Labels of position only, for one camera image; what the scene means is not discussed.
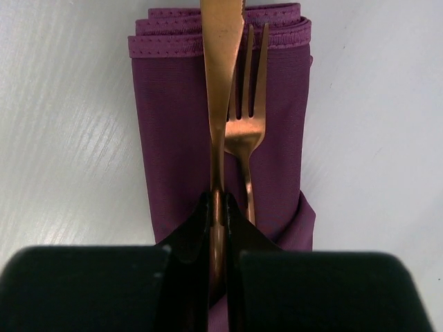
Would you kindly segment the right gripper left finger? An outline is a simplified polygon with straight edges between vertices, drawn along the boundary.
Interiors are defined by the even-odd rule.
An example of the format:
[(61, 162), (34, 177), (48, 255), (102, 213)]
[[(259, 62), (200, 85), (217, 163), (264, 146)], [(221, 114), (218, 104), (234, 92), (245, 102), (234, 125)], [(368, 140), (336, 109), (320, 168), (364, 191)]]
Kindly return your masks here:
[(207, 331), (210, 198), (153, 246), (30, 246), (1, 273), (2, 331)]

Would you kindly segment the copper knife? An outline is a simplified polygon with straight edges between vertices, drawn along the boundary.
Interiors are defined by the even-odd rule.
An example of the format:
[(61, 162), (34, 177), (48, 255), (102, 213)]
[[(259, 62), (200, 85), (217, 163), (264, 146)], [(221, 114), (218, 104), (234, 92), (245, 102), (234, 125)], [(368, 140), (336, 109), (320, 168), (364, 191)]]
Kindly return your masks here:
[(241, 0), (200, 2), (210, 129), (210, 299), (225, 287), (224, 141), (230, 88), (244, 31)]

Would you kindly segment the purple cloth napkin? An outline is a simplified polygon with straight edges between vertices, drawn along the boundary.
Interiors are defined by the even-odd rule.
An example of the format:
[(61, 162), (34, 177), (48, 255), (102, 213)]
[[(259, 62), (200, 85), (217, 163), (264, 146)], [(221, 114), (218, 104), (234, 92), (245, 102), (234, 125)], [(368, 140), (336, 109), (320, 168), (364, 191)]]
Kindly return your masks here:
[[(257, 227), (285, 250), (311, 250), (316, 215), (300, 191), (311, 22), (298, 3), (280, 3), (248, 7), (245, 23), (257, 32), (269, 25), (266, 133), (251, 157)], [(161, 241), (209, 188), (200, 11), (152, 8), (128, 46), (152, 227)]]

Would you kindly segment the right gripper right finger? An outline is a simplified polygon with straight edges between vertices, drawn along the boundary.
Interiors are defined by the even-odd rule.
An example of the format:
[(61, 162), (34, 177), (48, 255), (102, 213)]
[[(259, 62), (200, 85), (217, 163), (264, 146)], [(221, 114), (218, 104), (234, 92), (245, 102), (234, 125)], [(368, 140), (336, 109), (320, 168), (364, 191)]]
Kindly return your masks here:
[(382, 252), (287, 252), (226, 197), (230, 331), (431, 331), (410, 273)]

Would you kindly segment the copper fork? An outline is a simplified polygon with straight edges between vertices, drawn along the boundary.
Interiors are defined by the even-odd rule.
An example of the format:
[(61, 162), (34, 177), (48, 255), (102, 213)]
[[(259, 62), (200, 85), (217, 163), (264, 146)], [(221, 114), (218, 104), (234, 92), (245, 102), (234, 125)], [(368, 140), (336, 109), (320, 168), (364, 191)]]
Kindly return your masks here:
[(250, 103), (251, 67), (253, 57), (254, 27), (248, 27), (246, 57), (244, 63), (241, 116), (237, 117), (237, 81), (233, 79), (228, 105), (224, 149), (238, 159), (242, 170), (247, 195), (246, 218), (255, 225), (255, 204), (251, 178), (250, 157), (260, 146), (266, 133), (266, 79), (269, 46), (269, 24), (262, 30), (259, 64), (255, 85), (254, 101)]

